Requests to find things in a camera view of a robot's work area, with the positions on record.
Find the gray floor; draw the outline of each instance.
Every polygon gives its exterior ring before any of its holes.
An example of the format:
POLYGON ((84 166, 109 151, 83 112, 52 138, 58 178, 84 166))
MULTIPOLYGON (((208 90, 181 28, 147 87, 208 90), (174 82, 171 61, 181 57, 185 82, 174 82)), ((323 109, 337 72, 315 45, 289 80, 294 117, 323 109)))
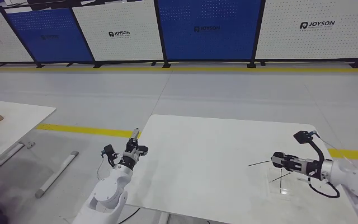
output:
MULTIPOLYGON (((143 129, 151 114, 308 123, 330 144, 350 150, 358 150, 357 86, 356 72, 0 72, 0 100, 54 106, 49 124, 143 129)), ((122 151, 127 140, 44 130, 30 137, 36 146, 0 168, 0 202, 11 223, 66 224, 61 217, 70 223, 97 183, 103 146, 122 151), (37 188, 73 150, 79 157, 35 199, 37 188)), ((103 163, 100 177, 109 169, 103 163)), ((125 207, 121 219, 134 210, 125 207)), ((155 224, 158 218, 158 212, 142 209, 127 223, 155 224)), ((173 216, 175 223, 207 222, 173 216)))

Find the table leg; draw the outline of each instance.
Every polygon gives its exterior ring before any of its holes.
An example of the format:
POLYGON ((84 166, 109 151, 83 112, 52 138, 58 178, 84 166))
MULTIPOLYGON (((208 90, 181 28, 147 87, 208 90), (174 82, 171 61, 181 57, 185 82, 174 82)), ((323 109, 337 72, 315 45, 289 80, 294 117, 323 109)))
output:
POLYGON ((48 178, 48 180, 45 182, 45 184, 36 192, 35 194, 36 198, 41 198, 45 194, 47 189, 51 186, 51 184, 53 184, 53 182, 55 182, 55 180, 66 169, 66 167, 71 163, 71 161, 76 157, 76 155, 78 155, 77 151, 71 152, 71 154, 61 164, 59 171, 53 173, 52 176, 50 176, 50 178, 48 178))
POLYGON ((23 143, 18 143, 12 149, 9 151, 8 154, 5 155, 3 159, 0 160, 0 166, 2 166, 11 156, 15 155, 17 151, 19 151, 23 146, 25 146, 23 143))
POLYGON ((169 224, 170 213, 162 212, 158 224, 169 224))

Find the robotic arm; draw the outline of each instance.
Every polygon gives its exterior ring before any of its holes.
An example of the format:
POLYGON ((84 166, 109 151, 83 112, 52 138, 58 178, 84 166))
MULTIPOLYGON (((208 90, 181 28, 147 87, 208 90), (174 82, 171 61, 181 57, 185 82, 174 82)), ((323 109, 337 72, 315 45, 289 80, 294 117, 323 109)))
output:
POLYGON ((302 159, 297 156, 286 155, 283 152, 275 152, 271 157, 273 165, 277 168, 285 168, 287 171, 299 172, 308 176, 310 188, 318 194, 329 198, 340 197, 340 192, 336 189, 336 186, 341 184, 348 191, 351 202, 356 211, 358 211, 358 169, 348 170, 342 167, 339 161, 324 159, 322 151, 313 142, 314 135, 320 138, 316 131, 300 131, 294 134, 294 138, 300 144, 309 143, 317 152, 319 160, 302 159), (320 192, 312 186, 310 178, 326 182, 336 191, 336 195, 327 195, 320 192))
POLYGON ((108 157, 109 164, 113 167, 107 178, 100 180, 92 191, 91 195, 83 204, 77 214, 73 224, 115 224, 117 223, 122 209, 127 200, 125 186, 131 181, 133 167, 139 161, 140 156, 148 153, 146 146, 138 145, 139 129, 135 129, 132 136, 126 144, 126 149, 118 164, 114 160, 118 158, 112 145, 108 145, 102 151, 108 157), (100 203, 109 212, 100 212, 96 210, 97 204, 100 203))

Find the pegboard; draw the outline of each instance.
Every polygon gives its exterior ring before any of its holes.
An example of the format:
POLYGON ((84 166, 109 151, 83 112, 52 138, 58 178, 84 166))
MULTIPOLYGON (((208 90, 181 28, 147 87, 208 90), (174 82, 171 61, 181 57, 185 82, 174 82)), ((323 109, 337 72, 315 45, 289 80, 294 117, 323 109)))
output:
POLYGON ((250 59, 260 3, 158 0, 168 59, 250 59))
POLYGON ((256 59, 358 58, 358 1, 266 0, 256 59))
POLYGON ((33 62, 9 24, 0 14, 0 62, 33 62))
POLYGON ((10 22, 38 62, 90 62, 68 8, 9 13, 10 22))
POLYGON ((95 60, 163 60, 153 0, 73 11, 95 60))

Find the panel base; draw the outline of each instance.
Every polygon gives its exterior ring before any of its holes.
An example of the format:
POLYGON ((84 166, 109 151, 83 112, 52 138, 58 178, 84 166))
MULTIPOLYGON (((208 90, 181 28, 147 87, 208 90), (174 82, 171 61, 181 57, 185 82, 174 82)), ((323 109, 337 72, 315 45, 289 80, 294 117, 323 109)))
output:
POLYGON ((255 63, 247 64, 247 68, 256 68, 255 63))
POLYGON ((102 65, 102 63, 95 63, 95 66, 93 66, 93 68, 100 68, 102 65))
POLYGON ((349 64, 352 68, 358 68, 358 62, 349 64))
POLYGON ((36 68, 42 68, 43 66, 45 66, 44 64, 36 64, 37 67, 36 68))
POLYGON ((170 68, 170 66, 171 66, 171 64, 164 62, 163 68, 170 68))

